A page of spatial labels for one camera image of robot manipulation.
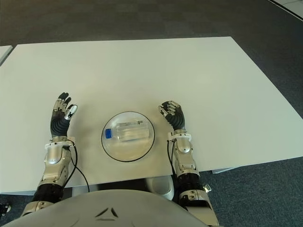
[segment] dark floor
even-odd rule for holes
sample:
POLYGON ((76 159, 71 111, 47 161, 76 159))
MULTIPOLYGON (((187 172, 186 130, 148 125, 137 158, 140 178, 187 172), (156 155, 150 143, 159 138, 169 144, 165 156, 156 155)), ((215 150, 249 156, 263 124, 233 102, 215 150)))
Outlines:
MULTIPOLYGON (((303 117, 303 22, 267 0, 0 0, 0 45, 206 36, 233 37, 303 117)), ((222 225, 296 227, 302 166, 297 158, 202 176, 222 225)), ((28 200, 1 195, 13 210, 0 225, 28 200)))

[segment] silver forearm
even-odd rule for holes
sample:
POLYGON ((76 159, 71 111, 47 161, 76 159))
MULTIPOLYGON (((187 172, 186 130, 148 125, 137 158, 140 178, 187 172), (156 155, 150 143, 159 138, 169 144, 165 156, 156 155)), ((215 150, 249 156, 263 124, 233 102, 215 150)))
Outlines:
POLYGON ((71 161, 67 137, 54 137, 46 144, 45 171, 34 194, 33 201, 26 205, 22 216, 46 208, 61 200, 68 178, 68 166, 71 161))
POLYGON ((193 146, 190 142, 190 134, 187 134, 184 129, 175 130, 170 140, 175 142, 173 153, 176 158, 175 169, 177 177, 185 173, 194 173, 200 176, 193 159, 193 146))
POLYGON ((67 137, 54 137, 47 144, 47 154, 44 159, 45 171, 39 186, 45 183, 53 183, 63 186, 68 177, 68 166, 71 161, 70 143, 67 137))

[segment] robotic arm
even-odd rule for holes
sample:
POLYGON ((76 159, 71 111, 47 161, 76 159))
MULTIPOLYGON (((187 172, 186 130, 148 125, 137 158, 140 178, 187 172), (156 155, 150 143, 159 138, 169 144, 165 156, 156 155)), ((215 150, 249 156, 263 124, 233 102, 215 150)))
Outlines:
POLYGON ((51 118, 51 143, 46 144, 47 154, 44 159, 45 171, 32 202, 26 205, 22 216, 48 207, 61 201, 63 190, 68 182, 68 166, 71 161, 67 130, 70 120, 77 111, 76 105, 67 105, 71 101, 68 93, 62 93, 55 102, 51 118))
POLYGON ((167 101, 159 106, 159 111, 174 129, 173 133, 169 133, 169 141, 173 142, 176 160, 174 177, 177 182, 179 205, 207 225, 218 226, 217 217, 207 195, 210 188, 200 182, 200 174, 193 159, 191 135, 185 130, 181 106, 174 101, 167 101))

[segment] blue bottle cap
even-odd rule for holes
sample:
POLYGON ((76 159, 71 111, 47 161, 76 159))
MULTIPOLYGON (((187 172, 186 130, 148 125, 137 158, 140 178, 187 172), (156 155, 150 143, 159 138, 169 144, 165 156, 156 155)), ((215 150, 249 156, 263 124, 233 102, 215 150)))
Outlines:
POLYGON ((105 129, 105 138, 106 139, 112 138, 112 130, 111 129, 105 129))

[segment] black glove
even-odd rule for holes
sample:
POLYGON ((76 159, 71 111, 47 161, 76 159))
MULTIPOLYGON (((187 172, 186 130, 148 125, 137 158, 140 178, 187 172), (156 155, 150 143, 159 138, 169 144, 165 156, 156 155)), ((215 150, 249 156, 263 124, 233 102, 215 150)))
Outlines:
POLYGON ((174 101, 167 101, 159 106, 160 113, 171 124, 174 130, 185 129, 185 119, 181 106, 174 101))
POLYGON ((52 137, 67 136, 67 130, 70 125, 70 120, 76 113, 78 106, 70 105, 67 109, 71 98, 68 93, 62 93, 53 107, 53 115, 51 119, 51 134, 52 137))

